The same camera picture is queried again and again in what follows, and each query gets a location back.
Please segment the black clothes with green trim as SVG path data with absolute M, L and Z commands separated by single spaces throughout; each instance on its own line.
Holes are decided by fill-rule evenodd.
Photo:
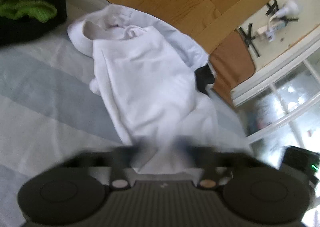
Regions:
M 1 0 L 1 46 L 39 38 L 66 19 L 66 0 Z

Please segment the striped blue bed sheet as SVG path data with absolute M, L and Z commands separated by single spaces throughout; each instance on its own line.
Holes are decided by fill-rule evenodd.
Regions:
M 67 21 L 37 40 L 1 48 L 1 226 L 24 222 L 17 193 L 31 177 L 87 149 L 121 145 L 89 89 L 93 60 L 75 49 L 71 22 L 108 5 L 67 0 Z

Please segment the white garment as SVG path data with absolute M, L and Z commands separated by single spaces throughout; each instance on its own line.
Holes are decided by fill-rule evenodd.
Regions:
M 184 171 L 174 150 L 181 139 L 220 151 L 243 147 L 233 123 L 207 90 L 217 75 L 207 52 L 166 22 L 110 4 L 74 21 L 67 30 L 74 47 L 94 62 L 90 89 L 99 95 L 124 144 L 143 140 L 139 173 Z

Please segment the white framed frosted window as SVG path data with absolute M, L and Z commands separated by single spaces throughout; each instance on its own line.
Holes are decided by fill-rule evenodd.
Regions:
M 285 148 L 319 151 L 319 27 L 232 89 L 254 155 L 274 167 Z

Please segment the black tape cross on wall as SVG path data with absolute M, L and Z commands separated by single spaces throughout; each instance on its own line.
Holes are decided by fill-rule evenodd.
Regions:
M 245 31 L 242 26 L 237 30 L 240 33 L 246 47 L 253 50 L 254 55 L 259 58 L 259 53 L 253 41 L 257 38 L 267 39 L 269 42 L 273 41 L 276 36 L 276 32 L 285 28 L 287 24 L 291 22 L 298 22 L 299 7 L 295 0 L 287 0 L 281 7 L 277 0 L 273 0 L 273 3 L 267 2 L 266 6 L 268 10 L 266 16 L 269 18 L 265 26 L 260 27 L 253 33 L 253 23 L 249 23 L 247 30 Z

